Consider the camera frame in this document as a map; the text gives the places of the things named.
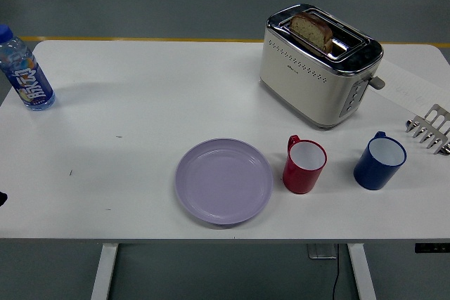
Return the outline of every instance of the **yellow floor stripe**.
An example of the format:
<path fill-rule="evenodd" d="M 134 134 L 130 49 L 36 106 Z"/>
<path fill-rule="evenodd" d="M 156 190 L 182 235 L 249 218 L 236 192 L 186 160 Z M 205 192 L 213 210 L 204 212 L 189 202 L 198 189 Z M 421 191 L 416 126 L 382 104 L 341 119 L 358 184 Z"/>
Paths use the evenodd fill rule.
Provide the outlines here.
<path fill-rule="evenodd" d="M 194 41 L 194 42 L 264 42 L 262 39 L 193 39 L 193 38 L 126 38 L 126 37 L 20 37 L 24 41 L 90 40 L 90 41 Z"/>
<path fill-rule="evenodd" d="M 194 41 L 194 42 L 264 42 L 263 39 L 194 39 L 194 38 L 126 38 L 126 37 L 21 37 L 25 41 L 46 40 L 90 40 L 90 41 Z M 432 45 L 437 48 L 450 48 L 450 43 L 440 42 L 393 42 L 384 41 L 381 44 L 401 45 Z"/>

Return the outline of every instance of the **toaster lever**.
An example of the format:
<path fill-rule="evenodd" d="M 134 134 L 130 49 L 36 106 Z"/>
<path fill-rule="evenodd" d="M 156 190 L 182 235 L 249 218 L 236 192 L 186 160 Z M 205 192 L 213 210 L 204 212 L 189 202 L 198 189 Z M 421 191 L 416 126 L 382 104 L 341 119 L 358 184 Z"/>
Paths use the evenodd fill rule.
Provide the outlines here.
<path fill-rule="evenodd" d="M 382 89 L 386 83 L 380 79 L 379 77 L 373 77 L 369 83 L 374 89 L 376 89 L 377 91 L 379 91 L 380 89 Z"/>

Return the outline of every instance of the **mug handle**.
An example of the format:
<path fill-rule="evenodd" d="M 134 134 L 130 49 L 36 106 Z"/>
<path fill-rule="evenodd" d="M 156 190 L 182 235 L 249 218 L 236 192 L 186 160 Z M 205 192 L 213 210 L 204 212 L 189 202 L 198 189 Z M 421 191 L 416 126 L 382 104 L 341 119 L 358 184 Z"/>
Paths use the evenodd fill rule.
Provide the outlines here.
<path fill-rule="evenodd" d="M 291 137 L 289 137 L 289 141 L 288 141 L 288 152 L 290 151 L 291 147 L 300 142 L 300 138 L 297 135 L 292 135 Z"/>
<path fill-rule="evenodd" d="M 386 137 L 386 133 L 384 131 L 379 131 L 375 134 L 374 138 L 382 138 L 382 137 Z"/>

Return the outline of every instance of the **red mug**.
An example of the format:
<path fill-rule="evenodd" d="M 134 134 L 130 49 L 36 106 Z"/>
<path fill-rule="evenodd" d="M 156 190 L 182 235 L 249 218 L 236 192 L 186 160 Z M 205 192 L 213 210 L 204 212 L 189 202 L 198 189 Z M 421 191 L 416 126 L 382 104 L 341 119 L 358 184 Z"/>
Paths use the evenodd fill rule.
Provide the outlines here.
<path fill-rule="evenodd" d="M 316 184 L 326 160 L 326 152 L 318 143 L 300 140 L 297 135 L 289 137 L 284 185 L 293 193 L 308 193 Z"/>

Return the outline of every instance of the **toast rack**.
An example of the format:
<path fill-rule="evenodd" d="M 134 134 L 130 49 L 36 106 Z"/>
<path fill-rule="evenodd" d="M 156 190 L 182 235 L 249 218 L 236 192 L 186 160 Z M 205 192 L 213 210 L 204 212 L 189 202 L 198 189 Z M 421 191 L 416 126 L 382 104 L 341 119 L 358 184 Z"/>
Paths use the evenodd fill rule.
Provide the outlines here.
<path fill-rule="evenodd" d="M 432 120 L 427 119 L 433 112 L 436 112 L 436 116 Z M 408 133 L 411 130 L 416 129 L 413 134 L 414 138 L 423 135 L 419 143 L 423 143 L 432 138 L 427 145 L 427 149 L 440 143 L 440 146 L 437 146 L 434 154 L 439 153 L 448 156 L 450 155 L 450 143 L 448 142 L 449 139 L 446 135 L 450 132 L 450 126 L 444 126 L 447 122 L 450 122 L 450 113 L 440 105 L 436 104 L 428 110 L 424 118 L 416 116 L 414 119 L 407 121 L 406 132 Z"/>

